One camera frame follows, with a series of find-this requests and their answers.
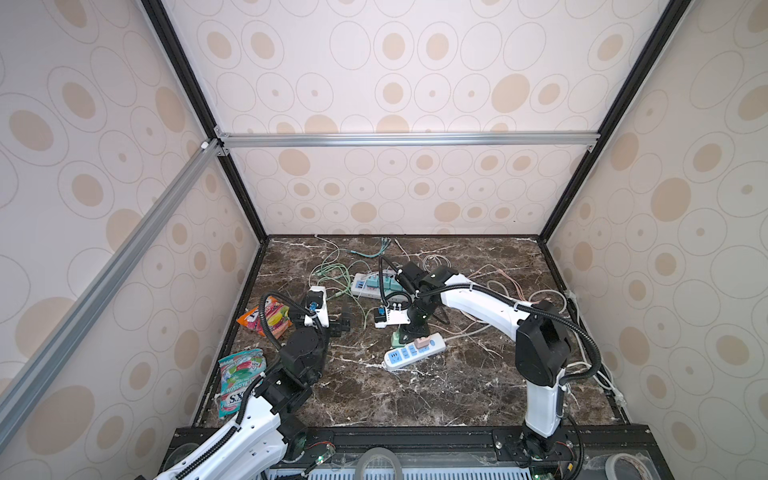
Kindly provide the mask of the white multicolour power strip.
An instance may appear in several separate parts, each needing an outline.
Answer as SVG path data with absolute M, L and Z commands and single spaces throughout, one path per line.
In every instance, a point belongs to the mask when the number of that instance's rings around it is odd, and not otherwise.
M 395 279 L 394 271 L 385 269 L 383 280 L 384 295 L 403 291 L 403 287 Z M 379 275 L 376 272 L 357 273 L 351 283 L 350 292 L 356 298 L 380 299 Z

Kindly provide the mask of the light green charger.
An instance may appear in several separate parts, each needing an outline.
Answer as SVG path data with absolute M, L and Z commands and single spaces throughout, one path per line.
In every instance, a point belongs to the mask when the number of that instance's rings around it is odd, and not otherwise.
M 391 336 L 391 346 L 393 348 L 401 348 L 410 341 L 407 333 L 402 332 L 400 329 L 394 331 Z

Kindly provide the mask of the pink charger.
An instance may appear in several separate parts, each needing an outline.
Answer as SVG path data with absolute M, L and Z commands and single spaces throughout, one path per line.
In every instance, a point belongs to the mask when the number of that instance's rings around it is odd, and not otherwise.
M 429 337 L 417 338 L 414 341 L 414 346 L 417 350 L 423 350 L 431 345 L 431 339 Z

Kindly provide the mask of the white blue power strip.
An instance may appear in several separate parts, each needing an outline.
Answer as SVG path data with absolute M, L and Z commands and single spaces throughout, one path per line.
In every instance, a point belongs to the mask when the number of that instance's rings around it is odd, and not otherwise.
M 431 339 L 431 345 L 426 349 L 417 350 L 414 340 L 401 348 L 389 350 L 384 357 L 384 368 L 388 371 L 401 370 L 446 350 L 446 343 L 439 333 L 428 337 Z

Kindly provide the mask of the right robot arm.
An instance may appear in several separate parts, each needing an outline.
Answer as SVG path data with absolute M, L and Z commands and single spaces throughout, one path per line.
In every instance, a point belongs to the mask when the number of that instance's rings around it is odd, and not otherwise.
M 388 262 L 386 257 L 379 261 L 381 307 L 374 315 L 378 328 L 397 328 L 384 367 L 400 370 L 447 348 L 441 334 L 429 330 L 439 308 L 470 315 L 516 345 L 515 368 L 527 389 L 524 433 L 534 440 L 552 439 L 564 417 L 569 384 L 595 376 L 602 366 L 599 347 L 587 331 L 552 312 L 548 303 L 506 296 L 445 265 L 431 272 L 413 262 L 394 266 L 400 288 L 389 291 L 384 286 Z

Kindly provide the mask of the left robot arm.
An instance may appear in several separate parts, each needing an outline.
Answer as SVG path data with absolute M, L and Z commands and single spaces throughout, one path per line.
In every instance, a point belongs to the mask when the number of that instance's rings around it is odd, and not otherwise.
M 281 343 L 269 326 L 266 301 L 274 298 L 289 307 L 296 326 Z M 279 463 L 288 451 L 300 451 L 306 427 L 294 414 L 312 395 L 322 377 L 330 338 L 349 329 L 328 317 L 327 291 L 312 286 L 299 302 L 276 291 L 265 293 L 258 306 L 265 337 L 277 358 L 242 395 L 235 417 L 185 458 L 160 473 L 160 479 L 257 479 Z

